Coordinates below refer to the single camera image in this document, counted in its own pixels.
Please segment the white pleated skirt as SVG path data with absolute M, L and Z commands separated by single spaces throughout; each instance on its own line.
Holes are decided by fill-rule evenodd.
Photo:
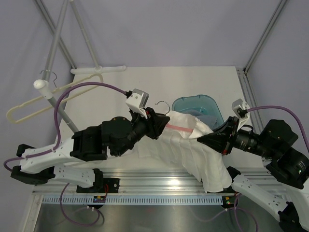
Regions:
M 203 183 L 205 192 L 221 191 L 232 183 L 222 155 L 197 141 L 197 138 L 210 133 L 212 130 L 196 118 L 192 133 L 177 132 L 165 127 L 157 140 L 143 137 L 135 144 L 134 151 L 140 158 L 151 157 L 169 166 L 175 164 L 184 168 Z

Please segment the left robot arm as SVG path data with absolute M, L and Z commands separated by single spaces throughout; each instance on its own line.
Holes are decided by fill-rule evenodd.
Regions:
M 107 160 L 108 155 L 120 157 L 132 150 L 144 136 L 157 140 L 170 118 L 146 108 L 146 117 L 130 112 L 132 119 L 117 116 L 76 132 L 60 142 L 57 148 L 34 148 L 25 144 L 18 147 L 20 164 L 14 166 L 10 177 L 28 185 L 43 185 L 50 180 L 76 184 L 78 193 L 117 193 L 117 178 L 105 178 L 98 168 L 77 170 L 71 162 Z

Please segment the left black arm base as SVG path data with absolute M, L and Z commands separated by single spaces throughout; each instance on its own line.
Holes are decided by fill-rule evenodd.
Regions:
M 100 169 L 93 169 L 94 181 L 93 186 L 83 188 L 77 186 L 77 193 L 118 193 L 120 179 L 104 177 Z

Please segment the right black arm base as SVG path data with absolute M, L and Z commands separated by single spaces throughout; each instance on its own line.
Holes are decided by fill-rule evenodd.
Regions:
M 221 191 L 207 191 L 207 194 L 217 194 L 217 195 L 223 195 L 223 196 L 237 196 L 239 194 L 239 192 L 235 191 L 232 189 L 231 186 L 229 186 L 228 188 L 223 188 L 223 190 Z

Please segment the pink hanger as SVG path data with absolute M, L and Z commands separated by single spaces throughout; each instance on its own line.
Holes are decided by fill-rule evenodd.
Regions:
M 170 121 L 166 125 L 166 128 L 177 131 L 192 133 L 196 125 L 196 118 L 194 116 L 172 111 L 171 106 L 166 101 L 158 101 L 155 105 L 164 104 L 166 110 L 164 115 L 169 116 Z

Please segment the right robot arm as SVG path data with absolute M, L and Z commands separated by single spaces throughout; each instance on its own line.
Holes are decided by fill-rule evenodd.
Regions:
M 228 167 L 219 179 L 223 191 L 232 189 L 264 208 L 285 232 L 309 230 L 309 159 L 292 145 L 298 136 L 283 120 L 272 119 L 260 134 L 238 128 L 239 119 L 229 117 L 214 132 L 197 139 L 211 149 L 227 155 L 233 148 L 270 160 L 266 169 L 285 186 L 290 201 L 280 199 L 250 182 L 240 171 Z

